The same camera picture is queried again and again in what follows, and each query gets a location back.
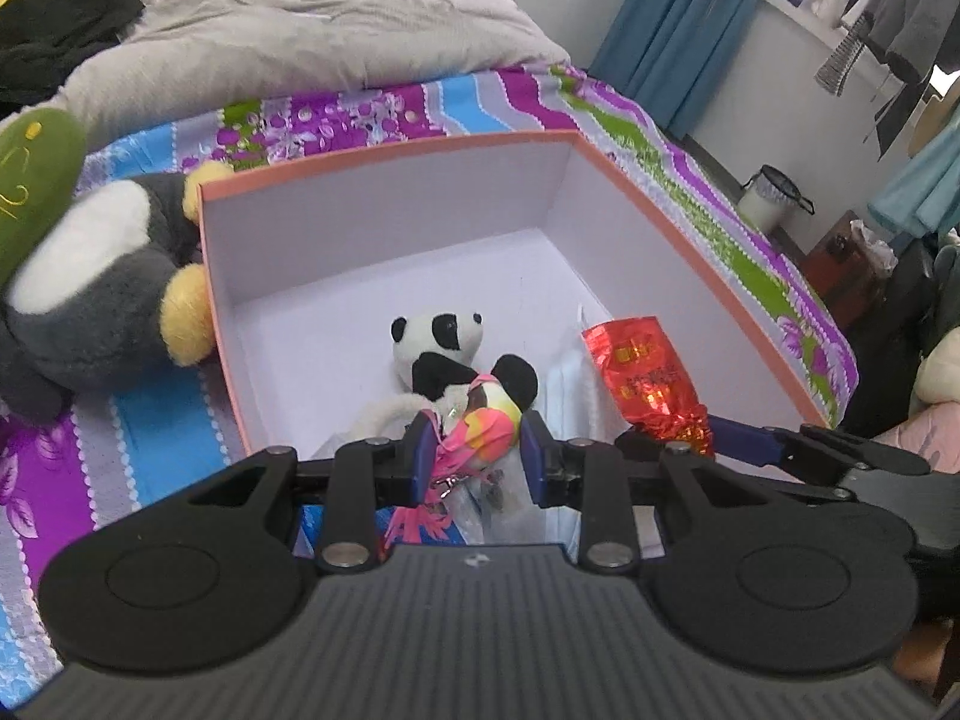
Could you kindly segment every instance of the trash can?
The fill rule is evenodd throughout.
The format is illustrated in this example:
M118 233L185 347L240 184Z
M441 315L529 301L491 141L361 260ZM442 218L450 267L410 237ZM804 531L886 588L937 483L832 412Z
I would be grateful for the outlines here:
M744 196L737 204L747 223L769 235L794 208L813 215L813 203L804 197L797 185L782 172L764 165L744 186Z

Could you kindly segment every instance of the stuffed toy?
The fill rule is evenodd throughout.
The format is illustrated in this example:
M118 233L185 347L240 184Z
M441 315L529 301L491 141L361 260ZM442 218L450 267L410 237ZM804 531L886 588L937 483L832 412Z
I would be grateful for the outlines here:
M390 328L394 367L409 389L365 410L350 430L352 440L382 436L397 421L411 421L421 410L436 413L440 432L448 434L467 410L469 386L479 374L472 368L483 341L480 314L421 314L399 317ZM536 400L536 372L517 355L505 354L491 375L521 412Z
M13 213L32 213L19 262L0 263L0 276L16 268L0 305L0 398L35 424L56 418L70 391L131 386L164 361L194 365L214 346L205 273L192 262L198 186L230 168L141 175L71 203L79 131L41 109L0 134L0 155L13 153L0 156L0 191L19 193Z

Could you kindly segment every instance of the plastic container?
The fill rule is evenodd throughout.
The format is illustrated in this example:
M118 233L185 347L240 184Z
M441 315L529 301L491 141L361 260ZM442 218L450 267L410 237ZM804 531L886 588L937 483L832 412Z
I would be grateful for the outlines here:
M769 235L794 208L813 216L813 203L782 172L764 165L746 184L746 193L737 210L761 233Z
M202 189L220 359L248 452L308 457L401 391L396 317L483 314L545 389L587 325L656 316L714 413L796 428L816 404L702 252L570 132L425 138L237 173Z

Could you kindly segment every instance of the panda plush toy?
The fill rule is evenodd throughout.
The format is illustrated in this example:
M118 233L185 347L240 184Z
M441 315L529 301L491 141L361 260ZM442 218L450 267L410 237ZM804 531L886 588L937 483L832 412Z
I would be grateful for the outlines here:
M467 388L479 375L472 367L483 341L480 314L421 314L398 317L391 325L394 366L409 389L365 410L350 430L354 440L382 436L399 421L409 422L424 409L434 410L443 432L467 410ZM515 354L501 356L491 370L522 412L536 400L534 368Z

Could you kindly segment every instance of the floral bedsheet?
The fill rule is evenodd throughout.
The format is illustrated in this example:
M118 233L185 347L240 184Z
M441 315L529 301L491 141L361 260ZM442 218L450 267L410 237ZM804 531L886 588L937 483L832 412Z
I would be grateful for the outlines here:
M143 172L190 170L208 158L243 170L390 141L572 128L707 255L781 348L824 420L837 423L856 386L856 364L802 276L635 103L567 66L238 103L93 154L79 190ZM51 429L6 416L0 430L0 702L9 707L59 669L35 603L37 580L56 551L222 469L239 459L241 445L214 362L168 370L134 391L84 394Z

